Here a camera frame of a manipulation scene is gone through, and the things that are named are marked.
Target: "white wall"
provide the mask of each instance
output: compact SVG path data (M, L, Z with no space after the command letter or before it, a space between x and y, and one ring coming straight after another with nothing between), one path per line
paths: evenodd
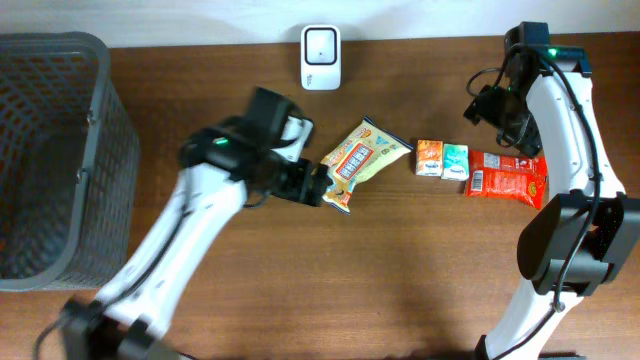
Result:
M0 0L0 33L80 30L110 47L298 41L310 23L343 39L638 31L640 0Z

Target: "teal box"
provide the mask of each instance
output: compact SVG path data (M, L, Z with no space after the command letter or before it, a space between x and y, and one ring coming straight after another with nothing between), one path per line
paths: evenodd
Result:
M444 144L442 178L465 181L469 178L469 148L467 145Z

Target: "gray plastic bin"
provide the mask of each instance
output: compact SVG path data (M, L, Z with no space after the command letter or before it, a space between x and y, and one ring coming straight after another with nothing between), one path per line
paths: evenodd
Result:
M126 260L140 144L85 33L0 36L0 290L92 288Z

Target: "table surface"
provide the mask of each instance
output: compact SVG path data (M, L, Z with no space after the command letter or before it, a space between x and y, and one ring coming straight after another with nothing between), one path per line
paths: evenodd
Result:
M640 34L555 36L584 46L610 162L640 196ZM304 156L319 161L369 115L405 139L515 154L495 130L462 117L470 75L502 61L502 38L343 43L343 84L300 86L297 44L115 49L112 80L139 133L133 252L175 184L190 133L242 114L254 86L293 99L315 120ZM516 244L537 211L465 198L462 184L413 174L410 156L355 188L351 216L280 199L242 211L189 283L166 340L216 359L371 359L470 351L504 312L519 272ZM93 292L79 292L90 299ZM70 292L0 294L0 359L25 358ZM546 352L589 359L640 353L640 247L618 279L559 326ZM59 339L45 357L60 357Z

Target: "red snack bag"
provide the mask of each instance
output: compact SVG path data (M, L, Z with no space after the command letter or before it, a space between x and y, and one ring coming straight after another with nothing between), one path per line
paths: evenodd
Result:
M544 157L517 158L471 150L469 172L469 197L516 199L538 210L542 208L548 174Z

